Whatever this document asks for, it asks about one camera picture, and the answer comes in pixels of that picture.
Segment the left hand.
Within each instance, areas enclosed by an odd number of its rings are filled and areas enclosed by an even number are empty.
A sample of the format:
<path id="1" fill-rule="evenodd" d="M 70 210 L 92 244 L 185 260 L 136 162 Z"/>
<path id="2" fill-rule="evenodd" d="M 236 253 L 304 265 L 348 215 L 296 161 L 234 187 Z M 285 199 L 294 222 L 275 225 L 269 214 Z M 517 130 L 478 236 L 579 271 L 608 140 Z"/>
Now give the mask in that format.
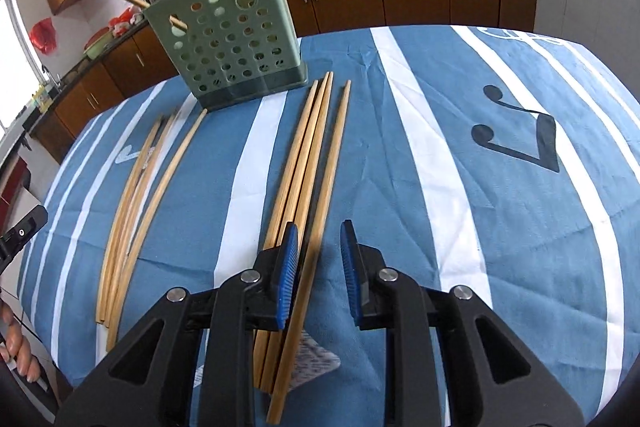
<path id="1" fill-rule="evenodd" d="M 39 361 L 32 352 L 28 339 L 23 335 L 20 322 L 4 301 L 1 301 L 1 323 L 6 325 L 6 341 L 1 348 L 2 359 L 6 363 L 15 362 L 17 373 L 25 377 L 29 383 L 38 381 L 41 376 Z"/>

